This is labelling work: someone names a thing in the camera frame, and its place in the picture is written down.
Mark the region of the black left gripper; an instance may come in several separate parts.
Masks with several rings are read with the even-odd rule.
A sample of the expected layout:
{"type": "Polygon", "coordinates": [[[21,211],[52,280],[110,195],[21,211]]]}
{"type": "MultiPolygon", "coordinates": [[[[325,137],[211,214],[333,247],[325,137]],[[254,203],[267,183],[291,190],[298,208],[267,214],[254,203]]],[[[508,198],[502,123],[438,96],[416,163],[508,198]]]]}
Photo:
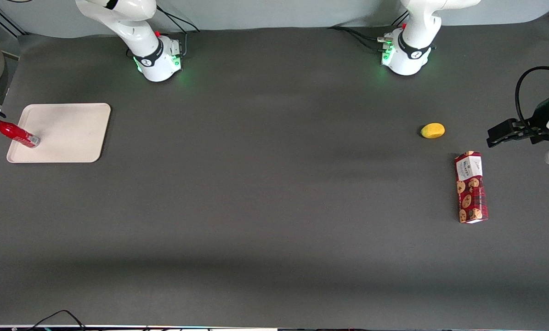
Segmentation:
{"type": "Polygon", "coordinates": [[[526,120],[528,129],[518,119],[507,119],[487,131],[488,148],[496,147],[504,142],[519,141],[530,138],[531,144],[549,142],[549,98],[539,103],[533,115],[526,120]]]}

